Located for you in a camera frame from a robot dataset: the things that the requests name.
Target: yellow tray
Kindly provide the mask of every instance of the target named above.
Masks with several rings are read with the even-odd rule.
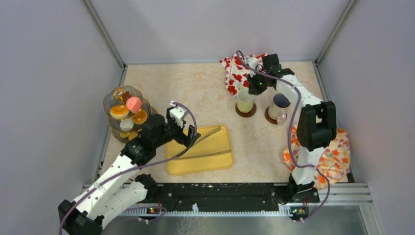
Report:
[[[201,136],[181,157],[167,162],[166,169],[171,175],[185,175],[211,170],[227,169],[233,165],[231,141],[226,126],[207,126],[197,129]],[[185,147],[175,141],[166,144],[166,158],[172,158]]]

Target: mug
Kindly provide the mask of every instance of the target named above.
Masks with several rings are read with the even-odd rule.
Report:
[[[268,116],[275,120],[277,124],[283,124],[287,119],[286,108],[290,106],[290,101],[283,94],[276,94],[268,107]]]
[[[236,97],[238,98],[236,106],[241,113],[248,113],[254,106],[255,95],[249,94],[248,89],[240,90]]]

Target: coaster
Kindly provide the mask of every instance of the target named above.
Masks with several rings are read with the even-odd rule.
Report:
[[[265,110],[265,119],[266,119],[267,121],[269,121],[270,123],[277,125],[277,120],[272,119],[272,118],[268,115],[268,109],[269,109],[269,108],[270,108],[270,107],[268,107],[268,108]]]
[[[256,104],[254,103],[254,106],[252,107],[252,109],[247,113],[243,113],[239,111],[238,105],[235,105],[235,111],[239,116],[243,118],[249,118],[249,117],[252,117],[256,113]]]

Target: orange floral cloth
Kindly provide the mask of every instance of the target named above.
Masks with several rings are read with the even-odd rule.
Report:
[[[293,150],[294,159],[298,161],[300,143],[297,139],[297,126],[291,130],[291,149]],[[282,154],[285,165],[292,171],[295,165],[290,157],[288,147]],[[337,129],[336,139],[330,142],[330,145],[324,150],[320,157],[317,168],[330,180],[330,185],[339,182],[349,173],[350,165],[350,145],[348,133],[345,130]],[[314,174],[314,187],[326,188],[327,182],[317,171]]]

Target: wall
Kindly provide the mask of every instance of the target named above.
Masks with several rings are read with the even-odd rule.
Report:
[[[81,1],[0,3],[0,234],[56,234],[92,179],[121,70]]]
[[[413,234],[415,1],[360,1],[322,64],[387,234]]]
[[[124,62],[314,60],[348,0],[92,0]]]

